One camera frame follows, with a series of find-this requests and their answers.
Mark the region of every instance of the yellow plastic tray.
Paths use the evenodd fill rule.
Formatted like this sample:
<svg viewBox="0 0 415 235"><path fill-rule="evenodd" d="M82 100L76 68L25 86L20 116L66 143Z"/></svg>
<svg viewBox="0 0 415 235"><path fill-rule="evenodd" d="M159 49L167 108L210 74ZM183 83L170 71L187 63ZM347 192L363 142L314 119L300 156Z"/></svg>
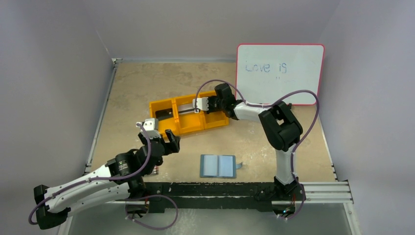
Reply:
<svg viewBox="0 0 415 235"><path fill-rule="evenodd" d="M197 113L179 114L179 106L191 104L196 94L178 96L170 99L152 101L149 103L150 117L156 118L156 111L172 109L173 117L159 120L159 132L166 137L165 130L170 129L175 135L184 135L203 131L220 126L229 125L229 118L223 112L206 114ZM215 91L199 93L198 97L216 95Z"/></svg>

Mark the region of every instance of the whiteboard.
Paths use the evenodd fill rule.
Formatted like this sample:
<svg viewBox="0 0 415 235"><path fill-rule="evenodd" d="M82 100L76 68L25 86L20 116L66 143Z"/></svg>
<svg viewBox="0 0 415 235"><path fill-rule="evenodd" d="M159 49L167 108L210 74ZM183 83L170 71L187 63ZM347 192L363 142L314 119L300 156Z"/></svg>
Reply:
<svg viewBox="0 0 415 235"><path fill-rule="evenodd" d="M321 44L240 44L236 56L236 87L251 103L274 103L297 90L318 95L323 68ZM312 105L307 93L284 100L293 105Z"/></svg>

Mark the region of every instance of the floor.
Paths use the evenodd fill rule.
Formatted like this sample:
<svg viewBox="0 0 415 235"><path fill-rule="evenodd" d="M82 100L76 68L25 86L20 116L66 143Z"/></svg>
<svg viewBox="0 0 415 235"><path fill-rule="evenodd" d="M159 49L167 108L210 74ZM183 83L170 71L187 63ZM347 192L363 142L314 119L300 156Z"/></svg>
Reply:
<svg viewBox="0 0 415 235"><path fill-rule="evenodd" d="M118 153L140 148L135 127L149 118L149 102L195 94L210 79L234 84L235 63L121 63L102 120L92 169ZM218 82L207 84L211 91ZM315 113L314 106L295 106L293 112L304 132ZM235 155L243 162L236 179L200 178L200 155ZM303 182L335 181L329 153L318 121L297 150L297 172ZM276 173L276 156L259 123L230 120L225 127L182 136L181 150L163 158L159 175L146 176L148 182L271 182Z"/></svg>

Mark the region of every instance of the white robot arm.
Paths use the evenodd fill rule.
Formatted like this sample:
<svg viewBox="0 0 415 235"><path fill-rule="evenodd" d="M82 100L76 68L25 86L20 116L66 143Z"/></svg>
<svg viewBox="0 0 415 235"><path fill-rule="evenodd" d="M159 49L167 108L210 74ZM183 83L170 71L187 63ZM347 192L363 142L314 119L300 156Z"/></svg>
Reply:
<svg viewBox="0 0 415 235"><path fill-rule="evenodd" d="M295 158L291 166L291 153L300 141L302 126L290 110L290 106L281 102L273 107L244 103L236 100L228 84L215 87L216 96L197 98L193 107L208 114L222 111L227 117L235 120L249 120L262 124L268 141L274 147L277 156L276 180L283 186L295 181Z"/></svg>
<svg viewBox="0 0 415 235"><path fill-rule="evenodd" d="M32 211L29 223L49 229L87 208L114 200L143 197L145 185L142 177L150 174L156 165L161 165L163 156L179 152L180 137L166 130L170 142L165 142L158 132L155 118L138 122L137 126L141 127L138 136L144 144L140 149L118 154L97 170L66 184L52 188L35 187L37 207ZM36 223L31 221L34 212Z"/></svg>

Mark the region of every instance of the gray wall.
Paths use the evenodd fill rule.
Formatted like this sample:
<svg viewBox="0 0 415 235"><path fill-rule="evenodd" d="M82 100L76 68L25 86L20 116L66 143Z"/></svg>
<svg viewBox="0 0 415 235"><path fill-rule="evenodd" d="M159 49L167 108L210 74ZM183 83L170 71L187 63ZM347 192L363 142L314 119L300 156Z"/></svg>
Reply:
<svg viewBox="0 0 415 235"><path fill-rule="evenodd" d="M315 43L339 1L84 0L113 58L231 60L239 43Z"/></svg>
<svg viewBox="0 0 415 235"><path fill-rule="evenodd" d="M81 0L0 1L1 234L27 222L33 188L79 177L112 62Z"/></svg>
<svg viewBox="0 0 415 235"><path fill-rule="evenodd" d="M415 234L415 1L342 0L326 46L321 119L364 234Z"/></svg>

